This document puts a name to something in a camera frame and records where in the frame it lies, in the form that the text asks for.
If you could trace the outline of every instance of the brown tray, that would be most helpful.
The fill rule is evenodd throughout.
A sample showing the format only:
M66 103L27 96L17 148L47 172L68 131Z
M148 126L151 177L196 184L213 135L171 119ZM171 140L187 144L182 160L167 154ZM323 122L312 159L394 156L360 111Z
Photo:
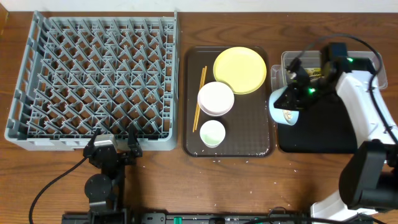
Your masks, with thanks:
M266 157L275 149L274 123L268 112L271 94L271 73L267 54L260 47L249 47L264 59L267 77L264 84L247 95L235 95L231 111L221 117L211 117L201 111L198 128L192 133L202 68L207 65L205 83L214 82L213 64L217 56L230 47L194 47L185 55L183 148L194 157ZM199 136L200 127L215 119L226 129L224 141L216 148L206 147Z

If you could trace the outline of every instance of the yellow object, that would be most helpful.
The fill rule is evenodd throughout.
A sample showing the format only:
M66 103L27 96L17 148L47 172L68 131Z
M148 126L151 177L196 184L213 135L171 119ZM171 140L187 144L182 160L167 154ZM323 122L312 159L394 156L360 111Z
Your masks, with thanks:
M264 83L267 67L257 52L232 47L217 57L213 73L216 81L227 84L235 94L248 94Z

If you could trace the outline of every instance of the wire grid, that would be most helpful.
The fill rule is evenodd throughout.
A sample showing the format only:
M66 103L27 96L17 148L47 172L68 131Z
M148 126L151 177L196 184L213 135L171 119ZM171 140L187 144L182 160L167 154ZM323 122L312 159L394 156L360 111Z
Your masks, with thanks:
M172 22L49 19L29 138L166 138L172 100Z

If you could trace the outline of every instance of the dish rack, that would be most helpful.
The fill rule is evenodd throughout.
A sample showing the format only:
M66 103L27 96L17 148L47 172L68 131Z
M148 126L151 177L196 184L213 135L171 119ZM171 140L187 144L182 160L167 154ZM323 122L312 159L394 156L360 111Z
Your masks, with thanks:
M51 17L34 12L5 138L27 150L86 146L94 131L128 149L177 144L179 25L174 17Z

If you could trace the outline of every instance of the wooden table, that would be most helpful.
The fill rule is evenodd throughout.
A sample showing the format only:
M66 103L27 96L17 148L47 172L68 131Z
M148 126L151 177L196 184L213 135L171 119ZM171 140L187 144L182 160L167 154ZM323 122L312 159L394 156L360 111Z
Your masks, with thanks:
M45 13L45 16L172 16L171 13ZM29 152L4 139L31 12L10 13L0 40L0 223L27 223L29 207L42 187L71 168L82 152ZM398 120L398 14L181 13L181 55L197 45L257 45L280 64L286 50L301 50L320 35L346 32L373 45L384 59L389 87L382 92ZM341 39L350 50L366 50ZM145 152L126 171L126 205L182 213L267 213L283 206L308 211L312 203L337 190L350 155L287 154L276 150L266 159L197 159L182 150L183 67L180 65L178 146L168 152ZM99 170L88 162L51 186L34 212L36 223L60 223L64 212L88 210L86 180ZM398 212L379 214L398 223Z

